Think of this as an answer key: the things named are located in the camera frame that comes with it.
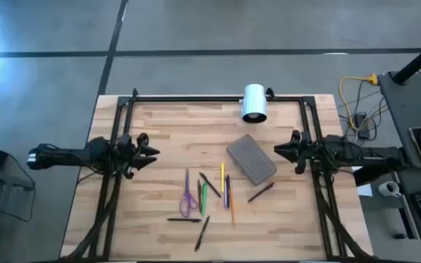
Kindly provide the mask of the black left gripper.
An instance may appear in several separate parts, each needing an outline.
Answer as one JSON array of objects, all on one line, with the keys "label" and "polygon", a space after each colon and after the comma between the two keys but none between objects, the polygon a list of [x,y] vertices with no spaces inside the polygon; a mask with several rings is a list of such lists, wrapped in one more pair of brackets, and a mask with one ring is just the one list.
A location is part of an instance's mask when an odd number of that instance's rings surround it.
[{"label": "black left gripper", "polygon": [[129,134],[123,134],[116,143],[116,169],[126,179],[131,180],[134,176],[133,170],[141,170],[143,167],[157,160],[154,155],[160,153],[159,150],[150,147],[149,137],[146,133],[141,133],[137,137],[137,149],[146,156],[136,156],[136,147],[132,143]]}]

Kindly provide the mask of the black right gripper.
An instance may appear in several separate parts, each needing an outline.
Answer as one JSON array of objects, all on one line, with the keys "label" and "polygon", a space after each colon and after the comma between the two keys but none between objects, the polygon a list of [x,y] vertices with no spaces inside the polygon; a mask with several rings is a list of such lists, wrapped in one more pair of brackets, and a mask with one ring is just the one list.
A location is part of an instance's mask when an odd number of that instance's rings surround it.
[{"label": "black right gripper", "polygon": [[[288,151],[297,147],[297,151]],[[306,161],[320,159],[320,146],[311,140],[308,131],[293,130],[289,142],[273,147],[276,153],[291,163],[297,163],[297,173],[303,174],[306,170]]]}]

